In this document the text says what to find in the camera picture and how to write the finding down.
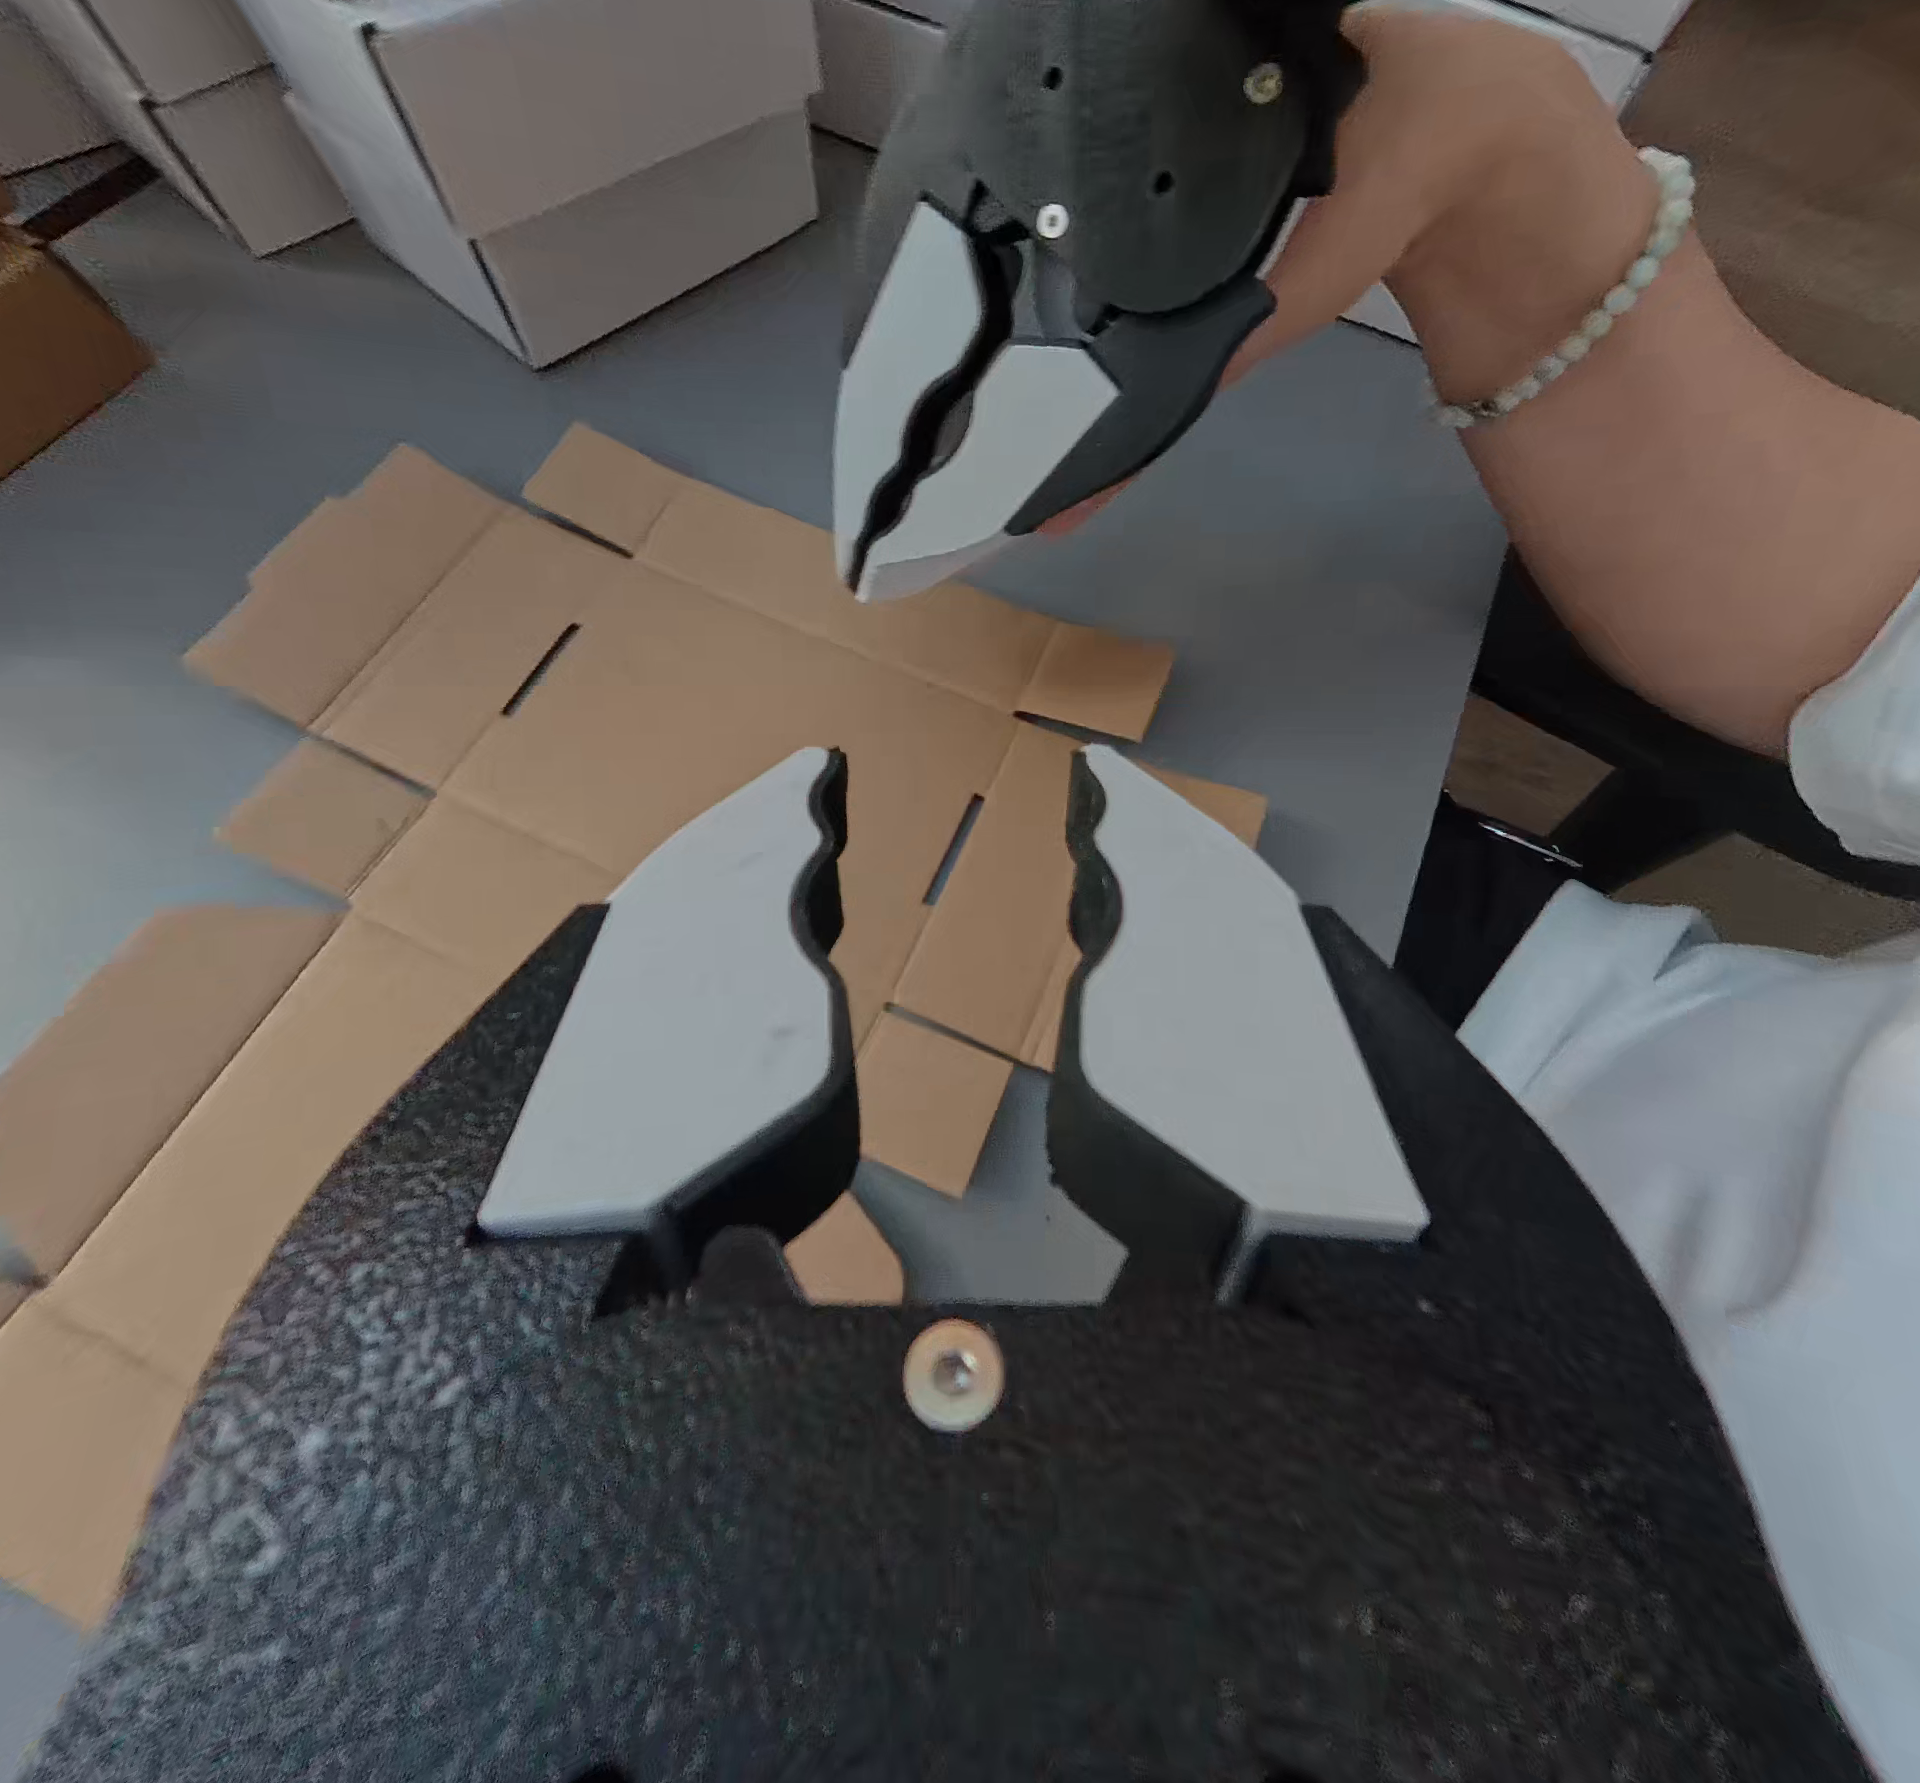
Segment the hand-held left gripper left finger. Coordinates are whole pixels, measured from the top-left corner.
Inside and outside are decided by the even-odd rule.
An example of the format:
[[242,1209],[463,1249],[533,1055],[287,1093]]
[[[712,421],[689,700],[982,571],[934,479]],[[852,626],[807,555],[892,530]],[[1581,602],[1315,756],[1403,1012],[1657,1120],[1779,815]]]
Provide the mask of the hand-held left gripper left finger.
[[479,1238],[618,1238],[603,1306],[623,1306],[692,1287],[728,1232],[784,1250],[847,1194],[861,1116],[834,965],[847,784],[838,748],[805,745],[615,885]]

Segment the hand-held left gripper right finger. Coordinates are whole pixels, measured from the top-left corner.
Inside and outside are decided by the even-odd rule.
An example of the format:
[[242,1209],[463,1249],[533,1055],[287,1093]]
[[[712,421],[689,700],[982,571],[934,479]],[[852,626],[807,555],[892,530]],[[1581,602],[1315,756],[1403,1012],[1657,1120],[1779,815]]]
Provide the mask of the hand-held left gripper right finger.
[[1066,853],[1045,1154],[1120,1245],[1113,1296],[1239,1301],[1274,1238],[1414,1244],[1428,1204],[1286,880],[1103,744]]

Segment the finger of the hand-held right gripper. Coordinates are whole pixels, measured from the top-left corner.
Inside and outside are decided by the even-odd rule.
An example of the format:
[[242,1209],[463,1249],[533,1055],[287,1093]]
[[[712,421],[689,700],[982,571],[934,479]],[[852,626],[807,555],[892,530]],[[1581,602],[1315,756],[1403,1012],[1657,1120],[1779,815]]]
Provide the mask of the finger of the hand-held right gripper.
[[877,598],[877,547],[904,521],[939,435],[999,346],[999,268],[948,208],[917,201],[836,388],[836,568]]
[[1212,402],[1274,306],[1258,277],[1241,277],[1090,339],[996,346],[948,414],[904,521],[880,541],[868,602],[921,595],[1148,469]]

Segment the brown cardboard box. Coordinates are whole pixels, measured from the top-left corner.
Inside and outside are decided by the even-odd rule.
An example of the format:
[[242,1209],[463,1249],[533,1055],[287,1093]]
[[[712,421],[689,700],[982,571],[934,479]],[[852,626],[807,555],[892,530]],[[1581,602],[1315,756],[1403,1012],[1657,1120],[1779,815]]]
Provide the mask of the brown cardboard box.
[[957,1200],[1014,1068],[1055,1057],[1069,734],[1143,741],[1174,650],[954,580],[861,604],[828,531],[574,424],[522,502],[398,445],[183,665],[301,730],[228,847],[491,987],[836,745],[863,1155]]
[[3,475],[23,469],[152,365],[56,251],[3,227]]

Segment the person's right forearm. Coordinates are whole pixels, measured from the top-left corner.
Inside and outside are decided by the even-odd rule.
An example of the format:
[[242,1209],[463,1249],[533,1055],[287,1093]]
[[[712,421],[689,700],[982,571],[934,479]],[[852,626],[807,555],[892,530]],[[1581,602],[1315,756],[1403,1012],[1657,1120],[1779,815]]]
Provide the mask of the person's right forearm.
[[1607,339],[1462,445],[1581,648],[1748,753],[1787,757],[1916,585],[1916,418],[1790,359],[1693,233]]

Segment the person's right hand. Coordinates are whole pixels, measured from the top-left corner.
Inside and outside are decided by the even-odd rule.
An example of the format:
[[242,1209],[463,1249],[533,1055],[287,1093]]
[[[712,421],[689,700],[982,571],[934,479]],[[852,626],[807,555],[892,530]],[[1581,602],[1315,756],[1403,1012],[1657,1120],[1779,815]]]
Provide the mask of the person's right hand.
[[1655,350],[1715,288],[1689,226],[1642,299],[1625,365],[1590,357],[1564,387],[1547,354],[1585,337],[1603,293],[1647,258],[1666,162],[1646,162],[1573,57],[1489,21],[1364,11],[1366,79],[1337,135],[1337,179],[1264,275],[1276,306],[1224,374],[1235,387],[1386,283],[1421,346],[1443,429],[1499,508],[1568,540],[1597,531],[1602,451],[1624,451],[1628,397]]

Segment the person's black trousers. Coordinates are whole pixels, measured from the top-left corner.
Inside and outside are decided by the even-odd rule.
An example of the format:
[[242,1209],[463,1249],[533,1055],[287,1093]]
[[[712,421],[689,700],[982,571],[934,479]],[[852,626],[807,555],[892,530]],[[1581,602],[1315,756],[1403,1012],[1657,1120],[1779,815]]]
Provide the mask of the person's black trousers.
[[1557,847],[1440,792],[1394,973],[1457,1030],[1532,922],[1579,876],[1579,861]]

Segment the pile of white cardboard boxes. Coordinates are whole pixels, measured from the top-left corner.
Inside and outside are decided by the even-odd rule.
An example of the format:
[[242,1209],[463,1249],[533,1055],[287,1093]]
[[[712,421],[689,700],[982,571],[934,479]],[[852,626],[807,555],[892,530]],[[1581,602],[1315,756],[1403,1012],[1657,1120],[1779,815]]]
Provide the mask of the pile of white cardboard boxes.
[[[547,367],[808,220],[973,0],[4,0],[254,252],[356,218]],[[1692,0],[1403,0],[1546,28],[1619,101]]]

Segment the person's white shirt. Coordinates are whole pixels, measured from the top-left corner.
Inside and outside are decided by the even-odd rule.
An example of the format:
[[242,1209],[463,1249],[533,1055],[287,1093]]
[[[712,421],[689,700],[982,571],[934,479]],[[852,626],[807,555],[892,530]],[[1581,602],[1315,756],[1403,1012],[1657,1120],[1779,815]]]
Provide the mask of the person's white shirt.
[[1839,1715],[1916,1777],[1916,936],[1820,960],[1578,880],[1457,1035],[1638,1257]]

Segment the black chair frame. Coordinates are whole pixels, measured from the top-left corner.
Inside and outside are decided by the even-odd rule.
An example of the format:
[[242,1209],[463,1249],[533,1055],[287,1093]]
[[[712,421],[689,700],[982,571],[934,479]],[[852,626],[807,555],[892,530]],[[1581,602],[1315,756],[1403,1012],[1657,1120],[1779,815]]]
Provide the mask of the black chair frame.
[[1502,560],[1472,693],[1603,765],[1602,781],[1551,831],[1591,889],[1615,893],[1743,837],[1872,897],[1918,899],[1916,864],[1850,853],[1784,762],[1681,724],[1591,662],[1515,554]]

